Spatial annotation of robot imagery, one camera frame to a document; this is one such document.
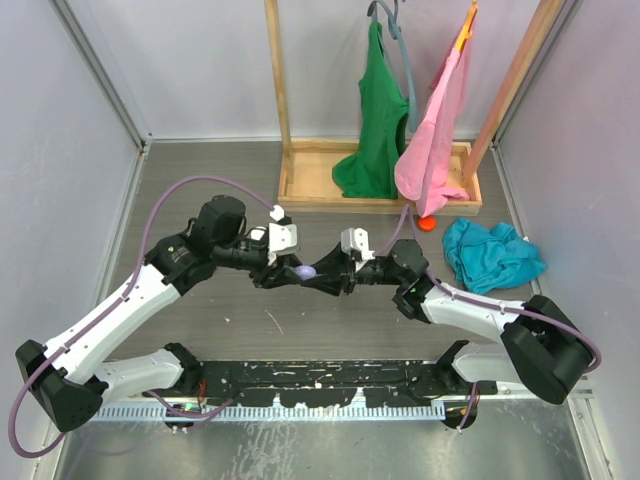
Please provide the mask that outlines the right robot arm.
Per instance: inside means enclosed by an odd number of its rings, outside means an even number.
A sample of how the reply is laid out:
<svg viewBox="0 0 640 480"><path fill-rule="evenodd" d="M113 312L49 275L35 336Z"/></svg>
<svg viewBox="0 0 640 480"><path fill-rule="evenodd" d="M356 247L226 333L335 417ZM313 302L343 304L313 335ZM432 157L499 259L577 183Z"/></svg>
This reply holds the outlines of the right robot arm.
<svg viewBox="0 0 640 480"><path fill-rule="evenodd" d="M396 241L385 255L337 246L294 271L303 286L335 296L358 285L394 285L393 301L405 317L487 339L486 345L464 344L439 368L440 385L452 394L473 382L519 383L559 405L598 362L594 347L549 298L514 302L461 291L429 272L414 240Z"/></svg>

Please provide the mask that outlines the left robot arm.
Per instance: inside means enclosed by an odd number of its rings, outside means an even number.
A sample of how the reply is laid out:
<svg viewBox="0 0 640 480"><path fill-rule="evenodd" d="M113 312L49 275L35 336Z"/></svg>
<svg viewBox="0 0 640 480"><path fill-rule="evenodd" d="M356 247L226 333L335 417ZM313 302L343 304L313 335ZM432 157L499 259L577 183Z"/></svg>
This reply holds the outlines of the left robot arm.
<svg viewBox="0 0 640 480"><path fill-rule="evenodd" d="M298 232L276 207L266 227L246 227L246 207L226 195L213 197L184 231L159 240L142 265L107 299L45 344L26 341L16 359L30 392L56 428L66 433L91 419L102 405L151 390L194 393L201 362L179 343L124 361L110 354L157 312L219 267L253 276L282 266L298 250Z"/></svg>

